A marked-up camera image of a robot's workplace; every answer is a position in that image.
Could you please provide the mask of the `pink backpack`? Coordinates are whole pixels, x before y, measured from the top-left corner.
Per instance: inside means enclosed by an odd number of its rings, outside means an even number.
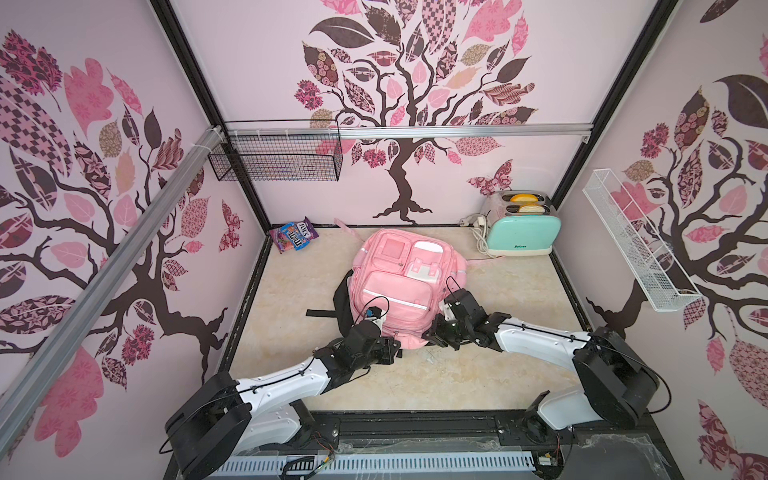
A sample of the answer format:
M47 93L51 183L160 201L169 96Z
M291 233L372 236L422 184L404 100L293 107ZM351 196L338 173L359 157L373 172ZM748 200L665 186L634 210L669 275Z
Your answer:
M387 311L382 334L401 349L426 345L421 338L450 292L466 289L470 262L449 243L400 229L380 229L364 241L350 270L355 325L369 307Z

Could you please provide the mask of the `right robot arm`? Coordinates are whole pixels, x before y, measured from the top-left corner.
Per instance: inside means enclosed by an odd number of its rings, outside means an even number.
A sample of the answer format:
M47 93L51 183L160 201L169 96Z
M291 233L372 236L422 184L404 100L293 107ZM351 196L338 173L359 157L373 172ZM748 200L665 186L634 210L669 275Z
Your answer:
M500 353L523 354L575 373L578 384L556 392L547 390L529 406L532 430L559 432L594 421L633 429L660 385L659 376L624 339L605 327L570 332L500 312L463 319L439 314L423 338L455 350L474 344Z

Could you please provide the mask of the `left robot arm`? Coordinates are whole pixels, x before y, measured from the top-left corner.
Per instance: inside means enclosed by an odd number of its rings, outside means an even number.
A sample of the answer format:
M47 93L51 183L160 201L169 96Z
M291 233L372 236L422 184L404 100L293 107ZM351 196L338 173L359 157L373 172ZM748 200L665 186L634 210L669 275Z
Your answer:
M393 364L400 350L378 323L363 320L293 367L239 380L214 375L165 424L178 473L204 479L234 453L290 442L311 427L301 401L351 382L359 370Z

